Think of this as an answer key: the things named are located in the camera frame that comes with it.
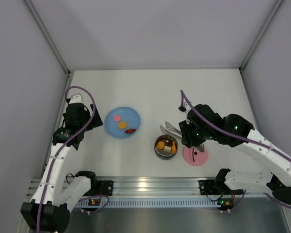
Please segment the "metal tongs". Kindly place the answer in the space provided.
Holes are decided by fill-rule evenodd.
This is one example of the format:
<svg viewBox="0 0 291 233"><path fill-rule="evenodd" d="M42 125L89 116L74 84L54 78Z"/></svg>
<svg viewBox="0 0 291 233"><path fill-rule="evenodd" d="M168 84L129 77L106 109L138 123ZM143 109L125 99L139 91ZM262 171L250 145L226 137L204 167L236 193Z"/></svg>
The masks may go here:
<svg viewBox="0 0 291 233"><path fill-rule="evenodd" d="M165 126L160 125L160 130L163 134L174 137L178 141L182 141L182 133L176 129L171 123L165 122Z"/></svg>

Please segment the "beige cube food piece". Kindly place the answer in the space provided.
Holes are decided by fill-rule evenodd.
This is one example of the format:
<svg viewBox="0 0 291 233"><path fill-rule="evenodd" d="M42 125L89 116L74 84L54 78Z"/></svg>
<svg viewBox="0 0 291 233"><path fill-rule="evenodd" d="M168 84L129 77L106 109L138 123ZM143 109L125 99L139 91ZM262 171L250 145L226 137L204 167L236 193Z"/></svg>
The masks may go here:
<svg viewBox="0 0 291 233"><path fill-rule="evenodd" d="M164 152L167 152L167 153L171 153L171 152L172 152L172 147L164 146L163 151L164 151Z"/></svg>

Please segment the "orange round food piece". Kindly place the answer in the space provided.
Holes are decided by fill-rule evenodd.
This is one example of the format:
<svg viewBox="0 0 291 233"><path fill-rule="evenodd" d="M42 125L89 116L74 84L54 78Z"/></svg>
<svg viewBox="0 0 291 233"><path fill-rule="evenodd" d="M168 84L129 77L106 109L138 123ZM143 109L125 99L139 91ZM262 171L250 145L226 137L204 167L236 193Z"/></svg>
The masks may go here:
<svg viewBox="0 0 291 233"><path fill-rule="evenodd" d="M124 121L119 122L118 124L119 129L124 130L127 128L127 123Z"/></svg>
<svg viewBox="0 0 291 233"><path fill-rule="evenodd" d="M158 150L163 150L165 147L165 143L163 141L159 141L156 145Z"/></svg>

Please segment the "blue plastic plate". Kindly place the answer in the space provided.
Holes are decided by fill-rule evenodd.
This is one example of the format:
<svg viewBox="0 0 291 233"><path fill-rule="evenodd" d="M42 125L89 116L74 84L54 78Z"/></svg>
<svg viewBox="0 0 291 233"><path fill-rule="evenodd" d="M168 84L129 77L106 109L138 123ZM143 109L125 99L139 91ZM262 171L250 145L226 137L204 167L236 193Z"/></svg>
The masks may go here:
<svg viewBox="0 0 291 233"><path fill-rule="evenodd" d="M114 108L107 114L104 125L108 134L124 139L137 133L141 118L133 108L122 106Z"/></svg>

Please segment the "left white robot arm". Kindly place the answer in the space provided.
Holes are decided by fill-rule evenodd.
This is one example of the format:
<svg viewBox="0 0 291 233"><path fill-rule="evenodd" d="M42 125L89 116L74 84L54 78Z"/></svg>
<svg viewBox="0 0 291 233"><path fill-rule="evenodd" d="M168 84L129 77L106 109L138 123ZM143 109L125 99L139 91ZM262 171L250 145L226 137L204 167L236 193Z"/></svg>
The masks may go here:
<svg viewBox="0 0 291 233"><path fill-rule="evenodd" d="M91 117L82 102L68 104L62 126L54 133L51 155L41 182L21 214L30 229L63 233L70 213L83 196L101 194L97 177L91 171L79 171L67 189L63 185L68 166L78 151L86 131L102 125L100 117Z"/></svg>

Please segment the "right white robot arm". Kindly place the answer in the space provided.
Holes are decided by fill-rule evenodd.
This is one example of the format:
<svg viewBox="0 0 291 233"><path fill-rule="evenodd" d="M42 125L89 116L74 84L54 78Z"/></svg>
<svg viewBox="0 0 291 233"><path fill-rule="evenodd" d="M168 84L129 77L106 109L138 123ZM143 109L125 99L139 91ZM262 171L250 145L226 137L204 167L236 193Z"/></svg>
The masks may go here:
<svg viewBox="0 0 291 233"><path fill-rule="evenodd" d="M181 105L186 119L179 123L182 144L197 148L207 140L241 151L267 168L267 172L240 172L222 168L214 186L223 191L249 191L273 196L291 205L291 157L274 146L240 115L220 117L208 105L193 109Z"/></svg>

